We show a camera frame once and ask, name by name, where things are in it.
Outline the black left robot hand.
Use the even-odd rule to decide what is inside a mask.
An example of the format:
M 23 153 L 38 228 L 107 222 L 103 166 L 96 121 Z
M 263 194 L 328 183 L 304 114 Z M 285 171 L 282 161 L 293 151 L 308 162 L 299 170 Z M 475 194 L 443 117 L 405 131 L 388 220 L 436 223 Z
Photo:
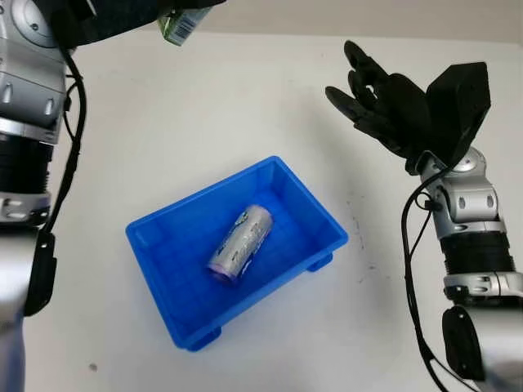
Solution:
M 140 28 L 172 11 L 203 9 L 219 1 L 38 1 L 55 38 L 67 48 L 89 45 Z

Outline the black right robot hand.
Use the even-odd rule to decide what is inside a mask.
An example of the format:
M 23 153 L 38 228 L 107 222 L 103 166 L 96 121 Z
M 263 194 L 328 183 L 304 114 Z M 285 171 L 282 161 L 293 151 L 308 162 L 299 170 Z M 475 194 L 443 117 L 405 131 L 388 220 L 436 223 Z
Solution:
M 327 99 L 356 130 L 414 162 L 424 150 L 422 138 L 431 130 L 425 92 L 403 74 L 386 72 L 355 42 L 346 41 L 344 53 L 351 66 L 351 94 L 328 86 Z

